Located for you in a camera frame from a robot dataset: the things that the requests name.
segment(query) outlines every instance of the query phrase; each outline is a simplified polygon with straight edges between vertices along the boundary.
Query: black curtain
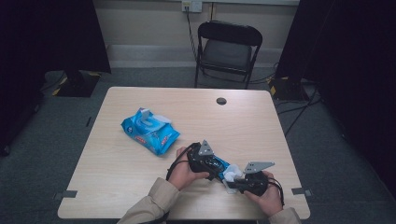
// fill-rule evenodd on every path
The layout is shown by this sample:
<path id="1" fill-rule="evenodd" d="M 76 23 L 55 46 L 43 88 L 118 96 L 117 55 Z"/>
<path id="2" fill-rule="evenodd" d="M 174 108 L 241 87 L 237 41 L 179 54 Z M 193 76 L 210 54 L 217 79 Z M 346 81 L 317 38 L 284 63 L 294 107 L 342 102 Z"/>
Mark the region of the black curtain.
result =
<path id="1" fill-rule="evenodd" d="M 48 71 L 110 73 L 92 0 L 0 1 L 0 143 Z"/>
<path id="2" fill-rule="evenodd" d="M 301 0 L 276 75 L 315 80 L 351 145 L 396 197 L 396 5 Z"/>

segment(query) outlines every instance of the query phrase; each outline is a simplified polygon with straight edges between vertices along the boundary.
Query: gray carpet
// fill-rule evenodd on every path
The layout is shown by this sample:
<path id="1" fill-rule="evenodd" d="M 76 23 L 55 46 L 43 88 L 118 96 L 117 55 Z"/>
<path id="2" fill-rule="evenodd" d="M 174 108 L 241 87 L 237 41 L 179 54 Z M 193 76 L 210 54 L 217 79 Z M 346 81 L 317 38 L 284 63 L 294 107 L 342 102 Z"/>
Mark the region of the gray carpet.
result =
<path id="1" fill-rule="evenodd" d="M 61 220 L 57 217 L 61 201 L 54 200 L 53 195 L 67 188 L 108 88 L 192 88 L 194 68 L 117 68 L 112 73 L 100 78 L 91 98 L 54 97 L 51 93 L 55 87 L 44 91 L 39 111 L 11 144 L 11 154 L 0 158 L 0 223 L 117 222 Z M 257 68 L 252 80 L 271 73 L 271 68 Z M 62 72 L 47 73 L 46 85 L 61 75 Z M 224 83 L 208 77 L 201 81 L 205 86 L 200 87 L 214 83 L 223 85 L 222 88 L 243 88 L 241 83 Z M 314 92 L 313 85 L 304 86 L 309 95 Z M 249 87 L 268 90 L 265 83 Z M 281 103 L 274 101 L 278 112 L 303 105 L 301 102 Z M 299 112 L 279 115 L 285 131 Z M 393 198 L 370 164 L 343 139 L 338 124 L 323 103 L 305 110 L 290 129 L 287 141 L 302 185 L 313 193 L 307 197 L 311 217 L 303 223 L 396 222 Z"/>

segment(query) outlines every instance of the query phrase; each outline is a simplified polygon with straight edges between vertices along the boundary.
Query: black circular hole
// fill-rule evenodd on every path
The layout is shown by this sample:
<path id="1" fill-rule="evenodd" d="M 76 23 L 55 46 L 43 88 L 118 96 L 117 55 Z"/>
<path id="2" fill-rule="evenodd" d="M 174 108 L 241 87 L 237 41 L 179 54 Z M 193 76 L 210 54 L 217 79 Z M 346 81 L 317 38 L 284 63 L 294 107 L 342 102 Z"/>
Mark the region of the black circular hole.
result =
<path id="1" fill-rule="evenodd" d="M 224 98 L 222 98 L 222 97 L 219 97 L 219 98 L 216 100 L 216 102 L 217 102 L 219 105 L 225 105 L 225 104 L 227 104 L 227 100 L 224 99 Z"/>

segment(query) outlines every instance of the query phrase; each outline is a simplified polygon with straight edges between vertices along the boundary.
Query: blue plastic bag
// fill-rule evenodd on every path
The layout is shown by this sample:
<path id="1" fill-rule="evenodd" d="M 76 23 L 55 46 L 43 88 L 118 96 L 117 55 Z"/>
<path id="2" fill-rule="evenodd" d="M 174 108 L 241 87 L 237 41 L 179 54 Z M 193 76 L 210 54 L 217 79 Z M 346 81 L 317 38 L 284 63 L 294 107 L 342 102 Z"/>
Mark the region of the blue plastic bag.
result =
<path id="1" fill-rule="evenodd" d="M 157 156 L 164 154 L 180 135 L 169 119 L 154 115 L 145 108 L 125 119 L 121 126 L 128 136 Z"/>

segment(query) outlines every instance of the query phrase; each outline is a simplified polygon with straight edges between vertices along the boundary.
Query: person's left hand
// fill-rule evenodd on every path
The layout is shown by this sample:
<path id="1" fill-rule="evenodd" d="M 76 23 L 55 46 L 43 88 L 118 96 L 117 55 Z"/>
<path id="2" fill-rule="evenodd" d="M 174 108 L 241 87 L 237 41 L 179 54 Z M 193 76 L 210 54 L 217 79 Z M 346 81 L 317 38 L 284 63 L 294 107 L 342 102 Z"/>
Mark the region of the person's left hand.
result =
<path id="1" fill-rule="evenodd" d="M 177 150 L 177 157 L 186 149 L 181 147 Z M 190 169 L 187 152 L 180 158 L 181 161 L 173 170 L 168 182 L 173 184 L 178 190 L 183 190 L 196 179 L 203 179 L 209 176 L 208 172 L 195 173 Z"/>

